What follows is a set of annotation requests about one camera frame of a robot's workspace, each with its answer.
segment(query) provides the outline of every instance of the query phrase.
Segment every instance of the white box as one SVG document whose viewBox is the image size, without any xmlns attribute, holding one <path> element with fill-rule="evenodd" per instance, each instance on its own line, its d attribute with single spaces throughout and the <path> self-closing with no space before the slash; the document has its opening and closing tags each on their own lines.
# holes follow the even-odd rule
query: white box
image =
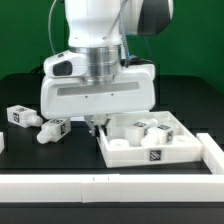
<svg viewBox="0 0 224 224">
<path fill-rule="evenodd" d="M 125 127 L 141 118 L 155 118 L 159 123 L 174 122 L 176 124 L 175 135 L 182 136 L 187 141 L 173 141 L 152 147 L 113 148 L 109 145 L 112 139 L 124 139 Z M 114 114 L 111 115 L 107 125 L 107 135 L 102 128 L 99 128 L 99 132 L 98 142 L 107 167 L 183 163 L 202 159 L 202 144 L 170 112 Z"/>
</svg>

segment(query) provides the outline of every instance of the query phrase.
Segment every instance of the green background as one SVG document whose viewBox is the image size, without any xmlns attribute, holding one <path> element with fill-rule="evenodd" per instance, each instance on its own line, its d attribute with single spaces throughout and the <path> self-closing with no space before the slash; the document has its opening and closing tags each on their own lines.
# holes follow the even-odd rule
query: green background
<svg viewBox="0 0 224 224">
<path fill-rule="evenodd" d="M 1 0 L 0 78 L 29 72 L 52 55 L 47 34 L 51 4 Z M 67 49 L 64 4 L 56 6 L 52 32 L 57 52 Z M 146 38 L 129 36 L 131 54 L 154 60 L 161 75 L 202 77 L 224 94 L 224 0 L 176 0 L 171 24 L 148 40 L 150 47 Z"/>
</svg>

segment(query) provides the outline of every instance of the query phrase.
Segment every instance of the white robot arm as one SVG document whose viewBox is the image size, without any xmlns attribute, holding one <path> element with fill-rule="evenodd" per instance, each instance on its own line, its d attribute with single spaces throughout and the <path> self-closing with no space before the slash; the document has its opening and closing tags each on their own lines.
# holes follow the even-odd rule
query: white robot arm
<svg viewBox="0 0 224 224">
<path fill-rule="evenodd" d="M 150 110 L 155 67 L 122 66 L 121 33 L 160 33 L 172 19 L 173 1 L 65 0 L 65 9 L 69 50 L 44 63 L 42 115 L 50 119 Z"/>
</svg>

